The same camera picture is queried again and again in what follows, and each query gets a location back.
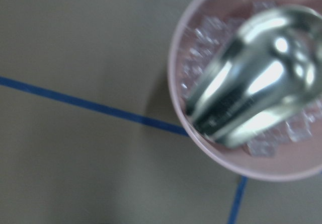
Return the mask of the metal scoop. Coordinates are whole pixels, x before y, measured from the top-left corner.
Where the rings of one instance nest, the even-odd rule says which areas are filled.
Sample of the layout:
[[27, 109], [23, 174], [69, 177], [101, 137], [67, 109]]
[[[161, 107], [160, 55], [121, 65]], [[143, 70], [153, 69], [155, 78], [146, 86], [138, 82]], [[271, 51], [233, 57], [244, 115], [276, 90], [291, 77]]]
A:
[[238, 147], [321, 95], [321, 15], [300, 5], [244, 22], [208, 64], [185, 114], [205, 139]]

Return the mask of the pink bowl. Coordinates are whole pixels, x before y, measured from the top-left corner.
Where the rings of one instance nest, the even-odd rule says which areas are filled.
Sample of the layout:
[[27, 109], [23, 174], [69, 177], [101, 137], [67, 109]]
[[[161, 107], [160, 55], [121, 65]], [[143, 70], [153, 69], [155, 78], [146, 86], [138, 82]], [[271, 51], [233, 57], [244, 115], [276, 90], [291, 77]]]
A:
[[[205, 140], [188, 123], [184, 101], [180, 96], [181, 66], [194, 43], [193, 29], [204, 16], [222, 20], [229, 17], [249, 17], [253, 1], [266, 0], [192, 0], [174, 31], [168, 57], [168, 85], [171, 100], [180, 123], [194, 143], [217, 163], [249, 178], [284, 182], [307, 178], [321, 172], [321, 123], [311, 127], [311, 139], [279, 146], [272, 158], [251, 157], [243, 148], [229, 150]], [[300, 4], [321, 11], [321, 0], [272, 0], [278, 4]]]

